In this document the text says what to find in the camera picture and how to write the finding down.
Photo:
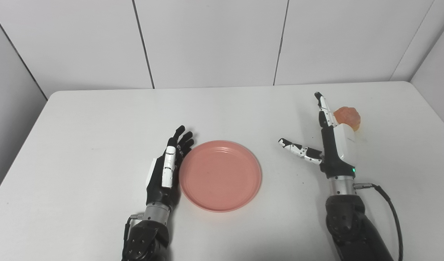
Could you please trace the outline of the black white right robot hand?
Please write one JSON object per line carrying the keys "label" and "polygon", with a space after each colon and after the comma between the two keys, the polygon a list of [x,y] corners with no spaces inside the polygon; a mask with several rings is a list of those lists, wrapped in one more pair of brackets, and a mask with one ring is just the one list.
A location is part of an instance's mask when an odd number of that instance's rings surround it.
{"label": "black white right robot hand", "polygon": [[321,127],[323,150],[316,150],[281,138],[278,143],[285,150],[320,167],[328,179],[339,176],[356,177],[356,139],[354,130],[338,123],[325,97],[315,92],[318,100],[318,122]]}

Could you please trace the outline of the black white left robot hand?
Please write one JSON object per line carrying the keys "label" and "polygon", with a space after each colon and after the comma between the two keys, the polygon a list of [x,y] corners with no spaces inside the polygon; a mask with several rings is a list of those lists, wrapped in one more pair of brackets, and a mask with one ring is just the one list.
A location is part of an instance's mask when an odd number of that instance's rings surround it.
{"label": "black white left robot hand", "polygon": [[180,166],[186,155],[192,150],[194,145],[193,133],[191,131],[186,132],[185,126],[179,126],[174,136],[169,138],[168,146],[176,148],[175,168],[172,177],[172,187],[166,188],[162,186],[162,173],[164,169],[165,155],[164,152],[154,166],[154,170],[151,174],[150,182],[146,188],[146,204],[162,203],[168,206],[170,209],[174,209],[180,200],[179,190],[179,172]]}

